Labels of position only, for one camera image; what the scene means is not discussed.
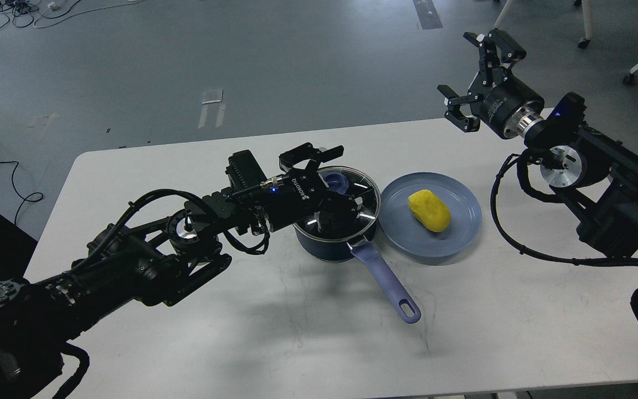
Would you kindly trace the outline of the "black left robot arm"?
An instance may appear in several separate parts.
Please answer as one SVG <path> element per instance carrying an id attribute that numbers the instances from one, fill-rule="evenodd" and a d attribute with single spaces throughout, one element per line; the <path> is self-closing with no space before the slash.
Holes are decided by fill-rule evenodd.
<path id="1" fill-rule="evenodd" d="M 343 153 L 306 143 L 281 154 L 282 174 L 268 178 L 250 151 L 235 152 L 229 187 L 204 197 L 147 192 L 69 270 L 35 283 L 0 278 L 0 398 L 35 396 L 63 373 L 66 355 L 79 365 L 55 397 L 68 397 L 90 366 L 71 341 L 131 300 L 174 306 L 187 298 L 230 265 L 220 236 L 263 255 L 276 230 L 319 211 L 357 209 L 357 195 L 334 192 L 321 177 L 321 164 Z"/>

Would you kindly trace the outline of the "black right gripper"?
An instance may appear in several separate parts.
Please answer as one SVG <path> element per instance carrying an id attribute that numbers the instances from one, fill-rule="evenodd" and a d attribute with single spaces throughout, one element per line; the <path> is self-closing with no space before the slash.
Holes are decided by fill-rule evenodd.
<path id="1" fill-rule="evenodd" d="M 521 117 L 514 114 L 539 114 L 544 109 L 542 96 L 512 76 L 513 66 L 526 58 L 527 51 L 504 30 L 493 29 L 486 34 L 466 31 L 464 38 L 478 48 L 478 71 L 471 93 L 464 96 L 458 96 L 446 84 L 438 85 L 438 92 L 445 97 L 445 118 L 466 133 L 478 131 L 483 121 L 502 139 L 516 137 L 516 123 Z M 468 104 L 472 116 L 461 111 Z"/>

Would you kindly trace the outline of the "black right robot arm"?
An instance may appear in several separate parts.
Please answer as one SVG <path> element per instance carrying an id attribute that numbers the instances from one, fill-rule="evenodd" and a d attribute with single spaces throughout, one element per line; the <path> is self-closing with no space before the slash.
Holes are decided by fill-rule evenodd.
<path id="1" fill-rule="evenodd" d="M 506 31 L 465 32 L 478 50 L 478 70 L 467 93 L 446 84 L 445 117 L 471 133 L 484 123 L 504 140 L 520 138 L 524 151 L 507 156 L 489 197 L 491 217 L 501 237 L 521 255 L 554 263 L 593 267 L 638 267 L 638 155 L 585 120 L 585 100 L 567 93 L 548 116 L 544 99 L 512 68 L 527 52 Z M 516 169 L 522 192 L 542 203 L 563 204 L 575 217 L 578 240 L 599 258 L 564 258 L 538 252 L 503 229 L 498 193 L 509 169 Z"/>

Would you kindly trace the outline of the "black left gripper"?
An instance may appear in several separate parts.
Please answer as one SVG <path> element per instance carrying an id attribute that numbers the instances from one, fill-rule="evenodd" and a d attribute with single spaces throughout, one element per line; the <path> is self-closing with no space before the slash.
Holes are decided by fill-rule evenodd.
<path id="1" fill-rule="evenodd" d="M 283 174 L 259 184 L 258 227 L 276 232 L 317 212 L 317 230 L 322 237 L 351 237 L 363 228 L 358 214 L 362 195 L 327 192 L 316 174 L 324 162 L 344 154 L 344 146 L 331 149 L 305 143 L 279 155 Z"/>

